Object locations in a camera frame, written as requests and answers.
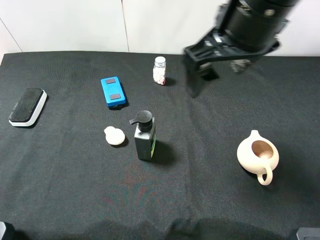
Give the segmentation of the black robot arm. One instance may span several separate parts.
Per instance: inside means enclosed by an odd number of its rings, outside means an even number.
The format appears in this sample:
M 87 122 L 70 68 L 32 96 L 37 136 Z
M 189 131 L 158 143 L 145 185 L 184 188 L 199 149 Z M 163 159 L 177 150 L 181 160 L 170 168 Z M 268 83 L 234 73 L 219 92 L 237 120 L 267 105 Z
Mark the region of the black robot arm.
M 277 50 L 278 34 L 288 24 L 296 0 L 230 0 L 219 7 L 215 26 L 183 50 L 186 89 L 199 95 L 202 80 L 219 76 L 214 62 L 229 61 L 235 73 L 244 72 L 261 57 Z

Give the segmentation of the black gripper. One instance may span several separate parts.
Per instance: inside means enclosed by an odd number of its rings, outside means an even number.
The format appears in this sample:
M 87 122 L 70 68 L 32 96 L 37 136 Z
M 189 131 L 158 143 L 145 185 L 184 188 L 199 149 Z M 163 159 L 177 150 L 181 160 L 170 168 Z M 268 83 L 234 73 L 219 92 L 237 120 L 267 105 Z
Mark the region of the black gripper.
M 214 27 L 196 44 L 183 49 L 186 91 L 195 98 L 207 82 L 220 78 L 213 67 L 213 62 L 231 61 L 231 69 L 240 74 L 252 65 L 251 60 L 259 59 L 279 47 L 280 42 L 274 38 L 261 50 L 244 50 L 228 37 L 219 34 Z

